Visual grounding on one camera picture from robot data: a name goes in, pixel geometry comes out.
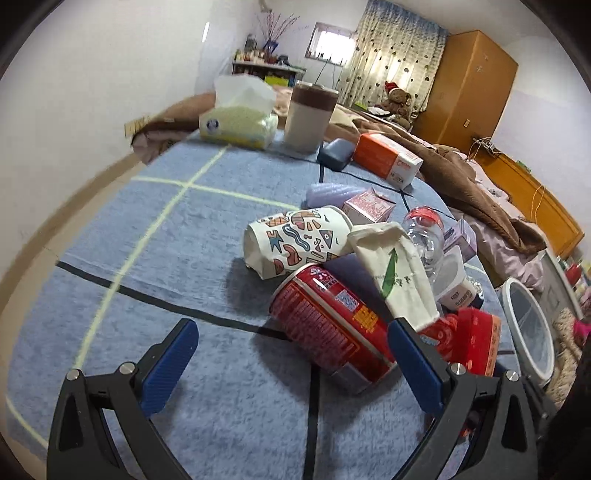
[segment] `paper cup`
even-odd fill
[[[244,261],[263,280],[285,275],[351,253],[351,228],[351,221],[334,206],[265,217],[244,233]]]

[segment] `blue gripper pad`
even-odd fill
[[[197,324],[187,322],[146,376],[139,402],[146,418],[164,408],[198,343]]]
[[[422,411],[439,416],[443,412],[443,384],[397,321],[388,325],[388,346]]]

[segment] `blue carpet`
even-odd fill
[[[8,396],[45,439],[64,375],[109,282],[181,189],[170,180],[186,182],[219,150],[193,138],[167,151],[141,173],[152,181],[135,179],[126,185],[63,255],[61,260],[86,279],[58,268],[45,284],[22,327],[8,378]],[[345,173],[324,170],[324,181],[371,186],[348,173],[387,185],[356,166]],[[147,242],[90,346],[84,373],[112,372],[160,342],[180,318],[179,309],[192,309],[183,315],[198,322],[199,348],[166,408],[153,420],[195,479],[391,478],[424,433],[423,415],[397,372],[350,397],[324,375],[315,375],[291,343],[253,333],[261,326],[276,328],[267,308],[281,279],[261,281],[244,266],[243,231],[248,223],[286,209],[280,205],[299,205],[320,175],[310,157],[228,149]],[[423,182],[415,180],[407,191],[409,207],[430,205],[449,214]],[[400,194],[391,196],[397,203],[391,219],[401,221],[407,208]],[[470,263],[482,269],[478,259]],[[488,278],[476,270],[468,274],[485,289],[485,310],[503,320],[501,349],[513,351]],[[146,304],[142,295],[168,304]],[[513,354],[499,360],[507,367],[517,364]],[[310,411],[317,406],[317,419],[309,416],[310,400]],[[141,478],[116,422],[109,421],[126,465]],[[14,417],[9,416],[8,426],[13,438],[45,457]],[[463,451],[458,447],[452,456],[447,476],[457,469]]]

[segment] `plastic bottle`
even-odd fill
[[[433,283],[443,260],[443,222],[429,207],[418,207],[407,213],[402,228],[415,247],[429,281]]]

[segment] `wardrobe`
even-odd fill
[[[491,137],[501,118],[517,63],[479,30],[450,35],[427,109],[412,133],[467,154],[473,138]]]

